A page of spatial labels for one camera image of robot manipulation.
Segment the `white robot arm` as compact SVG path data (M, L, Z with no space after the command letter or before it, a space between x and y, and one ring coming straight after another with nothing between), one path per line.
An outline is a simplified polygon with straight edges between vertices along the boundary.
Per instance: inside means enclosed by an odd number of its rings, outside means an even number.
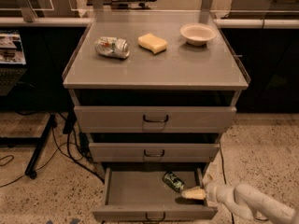
M233 187L211 181L203 189L196 186L183 190L181 195L185 199L207 198L211 202L222 203L232 214L248 220L261 213L273 224L299 224L298 211L246 183Z

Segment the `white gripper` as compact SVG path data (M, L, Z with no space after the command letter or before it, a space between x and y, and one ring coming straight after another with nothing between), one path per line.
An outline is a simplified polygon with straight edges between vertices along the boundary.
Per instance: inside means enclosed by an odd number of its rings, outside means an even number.
M210 181L205 184L205 189L200 187L185 189L181 195L185 199L194 200L204 200L206 197L209 201L222 203L229 208L236 205L234 190L232 186Z

